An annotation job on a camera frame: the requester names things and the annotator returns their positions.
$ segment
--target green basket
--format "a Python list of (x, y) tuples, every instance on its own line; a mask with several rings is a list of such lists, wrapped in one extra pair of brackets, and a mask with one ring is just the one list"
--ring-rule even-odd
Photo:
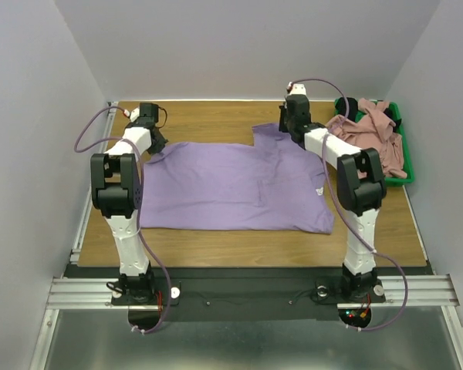
[[(338, 103), (338, 100), (336, 99), (334, 101), (335, 109), (334, 109), (334, 114), (340, 114), (338, 110), (336, 109), (336, 103)], [(390, 103), (389, 109), (393, 113), (393, 117), (395, 119), (400, 119), (400, 109), (398, 108), (398, 105), (396, 103)], [(358, 122), (360, 119), (364, 116), (362, 112), (357, 113), (357, 117), (355, 118), (355, 121)], [(386, 185), (389, 187), (402, 187), (406, 183), (413, 183), (415, 178), (414, 178), (414, 168), (411, 166), (411, 159), (410, 159), (410, 150), (408, 149), (408, 144), (407, 144), (407, 137), (405, 136), (404, 133), (404, 128), (403, 124), (400, 125), (396, 129), (396, 133), (399, 133), (401, 135), (401, 142), (403, 143), (403, 171), (407, 173), (407, 178), (406, 179), (398, 179), (396, 177), (386, 177)]]

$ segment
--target purple cable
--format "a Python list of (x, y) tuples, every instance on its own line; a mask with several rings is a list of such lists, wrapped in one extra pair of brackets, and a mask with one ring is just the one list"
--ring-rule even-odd
[[(133, 152), (136, 154), (136, 157), (137, 157), (138, 162), (140, 164), (140, 183), (141, 183), (140, 198), (143, 199), (144, 198), (144, 166), (143, 166), (142, 161), (141, 161), (142, 157), (141, 157), (141, 155), (139, 153), (139, 150), (137, 149), (137, 146), (133, 142), (131, 142), (130, 140), (124, 139), (122, 137), (112, 136), (112, 137), (106, 137), (104, 139), (97, 140), (94, 143), (92, 143), (89, 146), (87, 146), (85, 148), (82, 148), (82, 149), (79, 149), (79, 147), (78, 147), (80, 140), (84, 136), (84, 133), (86, 133), (87, 129), (89, 129), (89, 127), (93, 124), (93, 122), (96, 120), (96, 118), (98, 118), (98, 116), (101, 113), (103, 113), (103, 112), (105, 112), (107, 110), (110, 110), (112, 108), (113, 109), (119, 109), (122, 112), (124, 111), (124, 109), (120, 108), (119, 106), (107, 106), (107, 107), (101, 109), (100, 111), (98, 111), (98, 113), (96, 113), (93, 116), (93, 118), (91, 118), (91, 120), (87, 123), (86, 127), (84, 127), (84, 129), (81, 131), (81, 133), (77, 137), (77, 140), (74, 143), (74, 151), (76, 153), (84, 153), (87, 150), (93, 148), (94, 146), (96, 146), (98, 144), (104, 143), (106, 141), (112, 141), (112, 140), (121, 140), (121, 141), (124, 141), (125, 143), (129, 144), (130, 146), (132, 146)], [(140, 223), (140, 210), (138, 210), (138, 212), (137, 212), (137, 229), (140, 231), (139, 223)], [(161, 327), (161, 325), (163, 324), (164, 319), (168, 315), (168, 310), (170, 309), (170, 299), (171, 299), (171, 279), (170, 279), (170, 275), (168, 274), (167, 268), (164, 266), (163, 262), (161, 262), (161, 260), (158, 258), (158, 256), (151, 250), (149, 245), (147, 245), (147, 242), (144, 239), (144, 236), (143, 236), (143, 234), (141, 232), (139, 232), (139, 237), (140, 237), (140, 241), (142, 241), (142, 244), (146, 248), (146, 251), (151, 255), (151, 257), (156, 261), (156, 263), (160, 265), (161, 270), (163, 270), (163, 274), (164, 274), (164, 277), (165, 277), (165, 279), (167, 281), (167, 288), (168, 288), (167, 305), (164, 307), (164, 310), (161, 313), (160, 319), (158, 320), (156, 325), (153, 326), (151, 329), (148, 329), (148, 330), (141, 330), (137, 326), (132, 327), (132, 329), (137, 330), (141, 334), (150, 334), (150, 333), (155, 332), (156, 330), (158, 330)]]
[[(329, 81), (326, 81), (325, 79), (315, 79), (315, 78), (310, 78), (310, 79), (297, 79), (296, 81), (292, 81), (291, 83), (288, 84), (288, 87), (291, 87), (293, 86), (293, 84), (295, 83), (299, 83), (299, 82), (306, 82), (306, 81), (320, 81), (320, 82), (324, 82), (324, 83), (327, 83), (328, 85), (331, 85), (332, 87), (334, 87), (336, 90), (338, 90), (338, 93), (340, 93), (340, 95), (343, 97), (343, 99), (345, 100), (345, 104), (346, 104), (346, 112), (345, 112), (345, 115), (343, 117), (342, 120), (340, 120), (340, 122), (331, 127), (329, 129), (329, 132), (332, 133), (332, 131), (337, 128), (337, 127), (340, 127), (345, 121), (346, 121), (346, 118), (348, 117), (348, 113), (350, 111), (350, 107), (349, 107), (349, 104), (348, 104), (348, 99), (345, 97), (345, 94), (342, 93), (342, 91), (337, 87), (335, 86), (334, 84), (332, 84), (331, 82)], [(385, 323), (381, 324), (381, 325), (377, 325), (377, 326), (374, 326), (372, 328), (356, 328), (354, 326), (352, 326), (351, 328), (354, 328), (358, 331), (376, 331), (376, 330), (379, 330), (379, 329), (382, 329), (382, 328), (386, 328), (387, 326), (391, 325), (393, 322), (395, 322), (402, 314), (403, 314), (403, 311), (404, 309), (407, 307), (407, 302), (408, 302), (408, 281), (407, 281), (407, 276), (405, 275), (404, 271), (403, 271), (403, 268), (396, 262), (396, 260), (394, 260), (392, 257), (388, 256), (387, 254), (382, 254), (382, 253), (378, 253), (376, 252), (376, 249), (374, 247), (372, 247), (370, 244), (368, 244), (359, 234), (358, 234), (358, 231), (352, 227), (348, 221), (346, 220), (345, 218), (345, 215), (343, 214), (343, 210), (342, 210), (342, 207), (341, 207), (341, 204), (340, 202), (338, 201), (337, 197), (334, 195), (334, 191), (333, 191), (333, 185), (331, 184), (331, 180), (330, 180), (330, 175), (328, 173), (328, 170), (327, 170), (327, 163), (326, 163), (326, 143), (327, 143), (327, 138), (328, 138), (328, 135), (325, 135), (324, 136), (324, 140), (323, 140), (323, 150), (322, 150), (322, 160), (323, 160), (323, 168), (324, 168), (324, 174), (326, 175), (326, 180), (327, 180), (327, 186), (329, 187), (330, 189), (330, 194), (331, 194), (331, 199), (333, 199), (333, 203), (334, 203), (334, 207), (336, 208), (336, 211), (338, 212), (338, 214), (340, 215), (341, 217), (341, 220), (343, 220), (343, 222), (345, 223), (346, 227), (348, 227), (348, 229), (352, 232), (353, 235), (355, 235), (355, 237), (357, 237), (357, 239), (360, 241), (360, 243), (362, 243), (362, 245), (370, 252), (372, 253), (373, 255), (375, 256), (378, 256), (378, 257), (382, 257), (386, 260), (388, 260), (389, 262), (391, 262), (396, 269), (398, 269), (398, 271), (400, 272), (401, 274), (401, 277), (403, 278), (403, 285), (404, 285), (404, 298), (403, 298), (403, 303), (401, 304), (401, 307), (400, 307), (400, 310), (398, 311), (398, 313), (395, 314), (395, 316), (386, 321)]]

